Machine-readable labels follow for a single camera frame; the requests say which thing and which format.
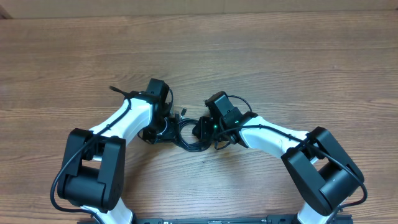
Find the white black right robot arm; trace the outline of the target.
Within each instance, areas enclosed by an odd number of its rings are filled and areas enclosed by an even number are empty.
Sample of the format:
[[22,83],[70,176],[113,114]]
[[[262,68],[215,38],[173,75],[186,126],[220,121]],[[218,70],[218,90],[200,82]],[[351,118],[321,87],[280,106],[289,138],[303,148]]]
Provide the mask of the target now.
[[363,173],[325,128],[295,131],[247,112],[232,118],[202,117],[193,135],[259,149],[281,159],[304,200],[292,223],[333,223],[339,211],[368,198]]

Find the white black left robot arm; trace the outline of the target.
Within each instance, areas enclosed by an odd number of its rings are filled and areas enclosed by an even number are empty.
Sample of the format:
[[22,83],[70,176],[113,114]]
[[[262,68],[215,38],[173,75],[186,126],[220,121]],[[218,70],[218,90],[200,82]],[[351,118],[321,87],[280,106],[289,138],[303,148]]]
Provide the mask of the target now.
[[125,92],[120,109],[89,130],[74,129],[62,166],[50,188],[50,201],[61,212],[87,213],[96,223],[133,223],[134,212],[121,195],[127,145],[140,132],[148,143],[163,140],[171,128],[173,97],[168,88]]

